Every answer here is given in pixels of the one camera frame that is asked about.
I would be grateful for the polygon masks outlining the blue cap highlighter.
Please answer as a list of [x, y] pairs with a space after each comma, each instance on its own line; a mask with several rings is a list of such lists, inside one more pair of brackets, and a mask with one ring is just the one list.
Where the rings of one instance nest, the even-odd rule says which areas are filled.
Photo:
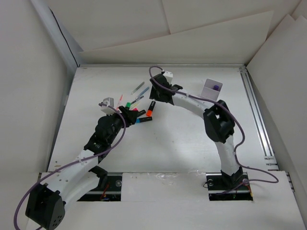
[[149, 122], [149, 121], [152, 121], [152, 120], [153, 120], [153, 118], [151, 116], [149, 116], [149, 117], [140, 117], [140, 118], [137, 118], [136, 124], [144, 123], [144, 122]]

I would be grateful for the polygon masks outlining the orange cap highlighter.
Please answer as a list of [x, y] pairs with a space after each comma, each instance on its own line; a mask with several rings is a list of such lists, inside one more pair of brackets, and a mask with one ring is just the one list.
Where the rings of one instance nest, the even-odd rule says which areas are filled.
[[149, 106], [149, 108], [147, 110], [146, 116], [148, 116], [148, 117], [152, 116], [155, 104], [156, 104], [156, 101], [151, 101], [150, 106]]

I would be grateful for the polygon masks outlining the purple cap highlighter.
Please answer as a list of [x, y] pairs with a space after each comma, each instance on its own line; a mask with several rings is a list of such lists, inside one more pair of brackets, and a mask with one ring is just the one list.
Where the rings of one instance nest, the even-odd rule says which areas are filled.
[[219, 90], [219, 86], [218, 86], [218, 85], [215, 85], [215, 86], [213, 87], [213, 89], [217, 91], [217, 90]]

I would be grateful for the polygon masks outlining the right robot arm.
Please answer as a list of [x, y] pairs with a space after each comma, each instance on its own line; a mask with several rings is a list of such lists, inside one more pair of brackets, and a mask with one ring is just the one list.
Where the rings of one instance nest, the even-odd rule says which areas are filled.
[[204, 120], [205, 132], [218, 150], [223, 186], [226, 190], [238, 187], [243, 180], [243, 169], [236, 159], [233, 138], [235, 120], [227, 104], [223, 100], [197, 100], [181, 86], [170, 84], [163, 73], [151, 76], [150, 82], [150, 99], [182, 107]]

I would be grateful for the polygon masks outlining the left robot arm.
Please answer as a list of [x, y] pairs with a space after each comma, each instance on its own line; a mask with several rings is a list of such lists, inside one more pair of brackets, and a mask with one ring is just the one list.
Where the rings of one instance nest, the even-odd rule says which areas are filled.
[[119, 111], [101, 117], [95, 132], [75, 161], [56, 170], [57, 176], [40, 181], [29, 193], [25, 214], [40, 227], [56, 229], [66, 210], [92, 189], [102, 190], [107, 184], [107, 171], [99, 163], [115, 147], [118, 133], [136, 123], [138, 111], [120, 106]]

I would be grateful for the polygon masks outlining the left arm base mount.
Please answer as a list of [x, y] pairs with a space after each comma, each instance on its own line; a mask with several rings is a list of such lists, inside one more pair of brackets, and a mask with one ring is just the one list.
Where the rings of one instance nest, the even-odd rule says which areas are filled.
[[107, 178], [100, 180], [96, 188], [83, 195], [78, 201], [83, 202], [118, 202], [121, 201], [122, 173], [108, 173]]

